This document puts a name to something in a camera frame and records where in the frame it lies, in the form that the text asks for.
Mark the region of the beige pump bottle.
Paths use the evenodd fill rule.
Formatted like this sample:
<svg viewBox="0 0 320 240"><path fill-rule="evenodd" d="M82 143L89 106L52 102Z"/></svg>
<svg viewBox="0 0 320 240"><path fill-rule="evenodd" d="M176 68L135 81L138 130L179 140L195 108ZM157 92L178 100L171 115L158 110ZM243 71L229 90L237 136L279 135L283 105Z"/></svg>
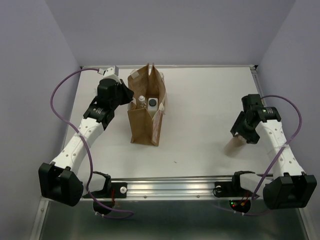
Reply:
<svg viewBox="0 0 320 240"><path fill-rule="evenodd" d="M223 152L229 157L234 157L241 152L246 144L246 140L242 136L237 134L236 136L233 136L225 145Z"/></svg>

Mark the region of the amber liquid squeeze bottle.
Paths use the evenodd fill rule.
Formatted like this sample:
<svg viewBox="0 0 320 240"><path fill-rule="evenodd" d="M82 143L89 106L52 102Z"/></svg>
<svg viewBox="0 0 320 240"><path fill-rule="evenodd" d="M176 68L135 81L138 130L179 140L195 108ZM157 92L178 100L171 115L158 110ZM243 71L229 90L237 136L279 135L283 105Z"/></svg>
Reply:
<svg viewBox="0 0 320 240"><path fill-rule="evenodd" d="M146 109L147 108L147 100L146 97L140 95L137 101L137 109Z"/></svg>

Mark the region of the white bottle black cap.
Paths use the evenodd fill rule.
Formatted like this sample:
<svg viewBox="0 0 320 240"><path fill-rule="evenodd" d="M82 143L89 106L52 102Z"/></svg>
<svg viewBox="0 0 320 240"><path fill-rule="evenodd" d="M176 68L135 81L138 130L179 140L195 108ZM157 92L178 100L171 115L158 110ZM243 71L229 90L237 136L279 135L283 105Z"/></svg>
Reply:
<svg viewBox="0 0 320 240"><path fill-rule="evenodd" d="M150 97L147 102L147 110L150 113L156 113L159 107L159 100L158 98Z"/></svg>

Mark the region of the brown canvas tote bag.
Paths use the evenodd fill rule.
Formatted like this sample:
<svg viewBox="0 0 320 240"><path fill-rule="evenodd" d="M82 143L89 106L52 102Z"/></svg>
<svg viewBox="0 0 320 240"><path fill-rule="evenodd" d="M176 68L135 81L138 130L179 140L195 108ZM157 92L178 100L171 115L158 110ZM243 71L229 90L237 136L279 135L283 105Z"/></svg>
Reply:
<svg viewBox="0 0 320 240"><path fill-rule="evenodd" d="M128 119L131 128L131 142L141 145L158 146L161 135L162 119L167 107L167 92L164 75L153 65L148 64L132 71L127 78L128 88L134 92L128 105ZM158 99L154 115L147 108L139 108L139 97L146 100Z"/></svg>

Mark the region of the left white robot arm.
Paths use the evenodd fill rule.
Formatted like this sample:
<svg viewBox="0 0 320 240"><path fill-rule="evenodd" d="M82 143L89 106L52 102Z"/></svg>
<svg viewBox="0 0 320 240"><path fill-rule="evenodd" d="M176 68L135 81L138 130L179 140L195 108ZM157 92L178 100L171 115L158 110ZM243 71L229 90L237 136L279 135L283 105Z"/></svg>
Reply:
<svg viewBox="0 0 320 240"><path fill-rule="evenodd" d="M133 99L122 79L104 78L99 81L97 95L83 114L76 133L64 149L50 163L43 163L38 170L41 195L59 203L75 206L84 191L77 174L95 140L106 130L118 106Z"/></svg>

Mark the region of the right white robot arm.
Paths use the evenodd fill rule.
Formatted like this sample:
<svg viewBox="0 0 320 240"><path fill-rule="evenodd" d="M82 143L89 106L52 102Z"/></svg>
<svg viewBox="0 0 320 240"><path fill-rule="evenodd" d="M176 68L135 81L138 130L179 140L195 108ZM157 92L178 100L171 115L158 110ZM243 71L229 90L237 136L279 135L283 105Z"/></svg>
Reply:
<svg viewBox="0 0 320 240"><path fill-rule="evenodd" d="M231 192L242 195L251 192L251 198L260 197L270 210L304 208L316 186L314 175L306 174L296 160L290 142L299 133L298 128L290 138L283 132L282 119L275 107L264 106L259 94L248 94L241 99L243 110L230 132L246 144L263 143L270 164L262 176L251 171L235 172L230 182Z"/></svg>

